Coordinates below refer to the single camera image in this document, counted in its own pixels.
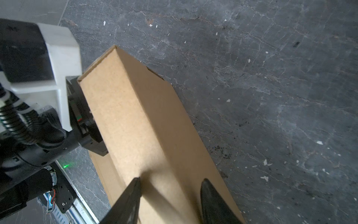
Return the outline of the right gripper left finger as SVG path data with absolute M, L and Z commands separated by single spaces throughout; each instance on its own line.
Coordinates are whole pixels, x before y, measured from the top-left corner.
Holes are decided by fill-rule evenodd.
M 141 196 L 141 181 L 135 177 L 100 224 L 137 224 Z

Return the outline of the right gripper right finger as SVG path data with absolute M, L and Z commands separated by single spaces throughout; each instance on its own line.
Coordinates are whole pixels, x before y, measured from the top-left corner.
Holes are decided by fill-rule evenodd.
M 207 178 L 201 183 L 200 202 L 204 224 L 242 224 Z

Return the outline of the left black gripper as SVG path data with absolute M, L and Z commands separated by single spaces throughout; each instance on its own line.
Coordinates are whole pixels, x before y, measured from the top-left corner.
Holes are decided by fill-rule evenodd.
M 108 149 L 77 78 L 67 79 L 66 82 L 71 125 L 79 145 L 97 155 L 107 155 Z

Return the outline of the brown cardboard box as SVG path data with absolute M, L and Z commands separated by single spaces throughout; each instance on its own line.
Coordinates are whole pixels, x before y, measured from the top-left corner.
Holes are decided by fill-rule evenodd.
M 142 224 L 201 224 L 208 179 L 244 218 L 172 85 L 136 58 L 110 47 L 79 78 L 108 155 L 93 155 L 111 204 L 141 181 Z

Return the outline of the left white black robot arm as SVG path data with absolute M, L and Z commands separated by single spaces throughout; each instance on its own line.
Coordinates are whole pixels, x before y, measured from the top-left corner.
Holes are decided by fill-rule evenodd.
M 7 218 L 43 196 L 47 212 L 65 214 L 80 197 L 58 159 L 83 147 L 100 156 L 108 154 L 79 83 L 68 81 L 71 131 L 65 131 L 54 109 L 30 111 L 24 121 L 13 106 L 1 109 L 1 218 Z

